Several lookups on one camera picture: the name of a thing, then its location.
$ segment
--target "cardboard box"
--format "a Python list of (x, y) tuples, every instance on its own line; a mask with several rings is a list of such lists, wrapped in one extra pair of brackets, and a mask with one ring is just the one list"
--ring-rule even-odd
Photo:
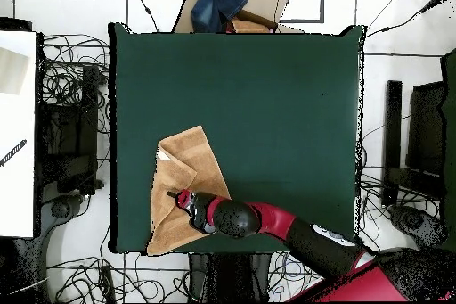
[[(175, 33), (192, 33), (193, 26), (191, 24), (191, 9), (198, 0), (183, 0), (181, 12), (175, 22), (173, 32)], [(285, 5), (288, 0), (248, 0), (242, 10), (236, 14), (236, 17), (243, 21), (253, 21), (265, 25), (269, 29), (276, 29)], [(301, 32), (292, 29), (288, 32)]]

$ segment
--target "white floor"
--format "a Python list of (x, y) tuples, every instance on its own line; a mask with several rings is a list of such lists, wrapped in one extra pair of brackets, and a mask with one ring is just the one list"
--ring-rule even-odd
[[(144, 0), (150, 7), (160, 31), (170, 31), (175, 22), (183, 0)], [(311, 12), (318, 4), (315, 0), (301, 0), (303, 7), (309, 6)], [(363, 24), (370, 26), (377, 15), (390, 0), (325, 0), (325, 22), (323, 24), (290, 25), (308, 32), (338, 34), (349, 25)], [(406, 21), (428, 0), (394, 0), (386, 10), (379, 15), (369, 28), (368, 34), (385, 26), (393, 26)], [(419, 84), (425, 84), (442, 79), (439, 56), (450, 52), (456, 47), (456, 19), (454, 5), (449, 1), (439, 5), (429, 12), (419, 15), (413, 21), (399, 29), (392, 29), (385, 33), (378, 33), (368, 37), (364, 45), (364, 116), (363, 133), (383, 124), (383, 108), (386, 82), (389, 79), (398, 79), (403, 82), (403, 116), (409, 112), (410, 92)], [(45, 35), (54, 34), (87, 34), (109, 42), (107, 25), (109, 22), (119, 21), (126, 23), (134, 32), (154, 32), (154, 26), (149, 15), (144, 11), (139, 0), (0, 0), (0, 17), (15, 15), (16, 18), (32, 21), (35, 31)], [(96, 56), (100, 52), (90, 51)], [(406, 138), (408, 121), (403, 121), (403, 139)], [(99, 135), (99, 158), (104, 158), (108, 150), (108, 137)], [(368, 136), (364, 147), (368, 153), (367, 165), (381, 165), (382, 131)], [(402, 161), (405, 159), (406, 142), (402, 149)], [(378, 169), (370, 169), (366, 174), (379, 177)], [(48, 266), (73, 259), (82, 259), (90, 256), (99, 256), (99, 248), (106, 234), (110, 221), (109, 201), (109, 165), (105, 162), (99, 169), (97, 176), (106, 184), (92, 198), (90, 208), (80, 218), (72, 220), (65, 226), (58, 227), (49, 243), (47, 253)], [(379, 219), (377, 226), (366, 219), (366, 232), (381, 249), (395, 246), (413, 246), (413, 241), (407, 236), (398, 233), (391, 227), (389, 221)], [(123, 268), (124, 256), (111, 254), (106, 246), (102, 247), (103, 256), (117, 268)], [(126, 255), (126, 271), (132, 278), (137, 254)], [(283, 256), (276, 255), (277, 265), (282, 265)], [(297, 273), (289, 279), (297, 282), (282, 281), (271, 293), (272, 300), (285, 300), (294, 295), (303, 286), (300, 276), (300, 265), (289, 263), (288, 269)], [(79, 262), (66, 266), (77, 266)], [(276, 266), (275, 260), (271, 270)], [(171, 292), (174, 278), (181, 278), (188, 269), (186, 255), (166, 255), (160, 258), (140, 257), (137, 261), (140, 280), (160, 281), (165, 292)], [(48, 285), (53, 295), (63, 286), (64, 281), (74, 272), (71, 268), (49, 269)], [(122, 277), (114, 273), (114, 283), (122, 284)], [(153, 296), (156, 287), (153, 283), (143, 286), (144, 293)], [(70, 300), (77, 295), (75, 290), (68, 289), (62, 295), (62, 300)], [(166, 302), (185, 301), (186, 298), (179, 292), (170, 295)], [(141, 302), (142, 297), (137, 292), (126, 296), (126, 302)]]

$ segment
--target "black cable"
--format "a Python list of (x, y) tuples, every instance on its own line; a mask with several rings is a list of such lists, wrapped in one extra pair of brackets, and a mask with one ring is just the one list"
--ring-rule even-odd
[(406, 25), (407, 23), (409, 23), (411, 20), (413, 20), (413, 18), (415, 18), (418, 14), (423, 14), (424, 12), (438, 6), (439, 4), (442, 4), (444, 2), (446, 2), (448, 0), (431, 0), (429, 1), (425, 6), (423, 6), (421, 9), (419, 9), (417, 12), (415, 12), (407, 21), (399, 24), (399, 25), (394, 25), (394, 26), (391, 26), (391, 27), (385, 27), (383, 29), (380, 29), (380, 30), (377, 30), (377, 31), (374, 31), (373, 33), (369, 34), (366, 36), (366, 38), (368, 37), (371, 37), (375, 34), (378, 34), (379, 32), (386, 32), (386, 31), (389, 31), (391, 29), (397, 29), (397, 28), (400, 28), (404, 25)]
[[(407, 115), (407, 116), (405, 116), (405, 117), (401, 117), (401, 120), (407, 119), (407, 118), (409, 118), (409, 117), (410, 117), (410, 115)], [(375, 132), (375, 131), (380, 130), (380, 129), (383, 128), (385, 125), (386, 125), (386, 123), (384, 123), (384, 124), (381, 125), (380, 127), (374, 128), (373, 130), (371, 130), (370, 132), (368, 132), (366, 135), (364, 135), (364, 136), (362, 137), (362, 140), (364, 141), (364, 139), (365, 139), (368, 135), (372, 134), (372, 133)]]
[(77, 214), (75, 216), (75, 218), (79, 218), (79, 217), (82, 217), (88, 210), (89, 210), (89, 207), (90, 207), (90, 200), (92, 199), (92, 195), (89, 195), (89, 199), (87, 200), (87, 206), (85, 207), (85, 211), (80, 213), (80, 214)]
[[(275, 4), (274, 22), (275, 22), (275, 17), (277, 16), (277, 9), (279, 8), (279, 2), (280, 2), (280, 0), (277, 0), (277, 3)], [(277, 29), (279, 30), (279, 34), (280, 34), (281, 30), (279, 29), (279, 23), (277, 23)]]
[(141, 0), (141, 4), (142, 4), (142, 6), (144, 6), (144, 10), (145, 10), (145, 11), (150, 15), (150, 17), (152, 18), (153, 25), (155, 26), (155, 30), (157, 30), (157, 32), (159, 33), (160, 30), (159, 30), (159, 28), (157, 27), (157, 23), (155, 23), (155, 20), (154, 20), (154, 18), (153, 18), (152, 13), (151, 13), (151, 9), (149, 9), (149, 8), (146, 6), (146, 4), (144, 3), (143, 0)]
[(383, 13), (386, 8), (393, 2), (394, 0), (389, 0), (389, 2), (385, 5), (385, 7), (380, 11), (380, 13), (377, 15), (377, 17), (374, 18), (374, 21), (372, 21), (372, 23), (369, 25), (369, 27), (367, 28), (367, 31), (369, 31), (369, 29), (371, 28), (371, 26), (374, 24), (374, 22), (377, 20), (377, 18), (380, 16), (381, 13)]
[(413, 20), (418, 14), (421, 13), (421, 9), (419, 9), (417, 12), (415, 12), (406, 22), (403, 22), (399, 25), (394, 25), (392, 27), (386, 27), (386, 28), (383, 28), (383, 29), (380, 29), (380, 30), (377, 30), (377, 31), (374, 31), (373, 33), (369, 34), (369, 35), (366, 35), (366, 38), (368, 37), (372, 37), (373, 35), (375, 34), (378, 34), (379, 32), (386, 32), (386, 31), (389, 31), (391, 29), (397, 29), (397, 28), (400, 28), (404, 25), (406, 25), (407, 23), (409, 23), (411, 20)]

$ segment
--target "tan cloth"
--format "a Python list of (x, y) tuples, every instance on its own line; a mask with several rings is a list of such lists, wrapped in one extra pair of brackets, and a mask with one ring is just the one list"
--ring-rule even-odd
[(153, 236), (148, 254), (164, 254), (204, 236), (191, 228), (188, 214), (167, 195), (167, 191), (183, 189), (230, 198), (201, 126), (159, 142), (151, 196)]
[(232, 19), (232, 26), (237, 34), (269, 33), (269, 29), (265, 25), (250, 21), (241, 21), (236, 17)]

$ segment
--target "tangled wires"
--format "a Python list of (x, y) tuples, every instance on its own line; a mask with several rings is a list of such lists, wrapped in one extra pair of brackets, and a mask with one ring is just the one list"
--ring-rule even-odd
[(288, 300), (322, 279), (286, 251), (279, 252), (272, 265), (273, 271), (269, 273), (268, 279), (269, 298), (272, 302)]
[[(89, 37), (89, 39), (71, 44), (69, 37)], [(65, 43), (55, 43), (57, 40), (64, 40)], [(80, 55), (80, 49), (101, 48), (102, 53), (96, 57)], [(53, 53), (54, 57), (45, 57), (45, 77), (43, 79), (43, 101), (63, 106), (80, 106), (82, 99), (83, 68), (85, 66), (96, 66), (100, 71), (100, 86), (108, 83), (108, 44), (100, 39), (90, 36), (49, 36), (45, 37), (45, 52)], [(102, 114), (102, 128), (97, 131), (108, 134), (106, 118), (108, 115), (107, 93), (98, 90), (98, 110)]]
[[(409, 118), (410, 115), (402, 117), (402, 120)], [(369, 136), (370, 134), (380, 130), (385, 125), (376, 127), (375, 129), (368, 132), (362, 140)], [(385, 188), (382, 180), (366, 174), (365, 169), (383, 169), (381, 166), (366, 166), (368, 154), (364, 146), (362, 146), (363, 162), (362, 162), (362, 180), (361, 180), (361, 189), (365, 193), (362, 198), (362, 206), (360, 215), (358, 217), (358, 228), (360, 234), (363, 234), (369, 241), (363, 242), (364, 244), (371, 243), (375, 248), (380, 251), (380, 247), (377, 245), (376, 240), (379, 238), (380, 229), (377, 224), (378, 220), (386, 220), (390, 222), (390, 216), (388, 208), (381, 207), (380, 204), (380, 189)], [(413, 206), (418, 210), (426, 211), (427, 213), (437, 217), (439, 215), (439, 207), (435, 199), (430, 196), (425, 195), (424, 193), (415, 192), (411, 189), (403, 188), (401, 186), (397, 187), (399, 192), (396, 206)], [(371, 236), (366, 231), (366, 217), (376, 227), (376, 234)]]
[[(80, 39), (75, 44), (71, 44), (69, 39)], [(99, 134), (106, 135), (108, 141), (110, 140), (110, 131), (108, 130), (109, 121), (109, 108), (107, 83), (109, 73), (109, 46), (106, 42), (91, 37), (88, 35), (55, 35), (45, 37), (45, 76), (43, 79), (43, 101), (45, 103), (53, 103), (60, 106), (76, 106), (80, 108), (78, 111), (81, 115), (86, 115), (83, 108), (81, 108), (82, 100), (82, 84), (85, 66), (95, 66), (98, 68), (100, 74), (99, 89), (97, 90), (96, 105), (101, 115), (98, 115), (97, 123), (92, 123), (92, 119), (85, 116), (89, 126), (96, 128)], [(87, 50), (95, 50), (95, 57), (87, 54)], [(53, 149), (54, 152), (59, 153), (62, 143), (62, 128), (66, 125), (65, 119), (53, 118)], [(102, 167), (103, 163), (108, 159), (108, 151), (104, 158), (100, 159)]]
[[(166, 293), (165, 287), (163, 284), (156, 280), (151, 279), (140, 279), (138, 275), (137, 261), (140, 255), (137, 256), (134, 263), (134, 272), (135, 277), (130, 276), (125, 268), (119, 269), (115, 268), (109, 263), (109, 261), (103, 257), (102, 246), (106, 242), (110, 226), (106, 231), (102, 243), (100, 245), (100, 257), (87, 257), (84, 259), (75, 259), (72, 261), (62, 262), (58, 265), (54, 265), (50, 268), (65, 267), (68, 264), (79, 263), (77, 267), (74, 268), (73, 274), (67, 278), (63, 286), (55, 293), (54, 301), (55, 303), (78, 303), (78, 304), (103, 304), (107, 303), (109, 299), (110, 291), (115, 292), (115, 302), (125, 302), (126, 296), (137, 292), (145, 303), (163, 303), (167, 298), (176, 292), (180, 292), (183, 296), (188, 299), (196, 298), (192, 297), (189, 293), (189, 288), (187, 286), (188, 276), (190, 271), (185, 271), (181, 278), (174, 278), (173, 285), (174, 289), (171, 292)], [(88, 265), (83, 265), (82, 262), (90, 262)], [(110, 285), (110, 281), (106, 278), (105, 274), (102, 273), (102, 268), (107, 267), (111, 273), (119, 275), (124, 279), (124, 282), (120, 285), (114, 286)], [(152, 287), (152, 293), (146, 293), (144, 291), (145, 286), (149, 285)], [(69, 300), (63, 298), (63, 294), (68, 289), (74, 289), (77, 292), (76, 297), (72, 297)]]

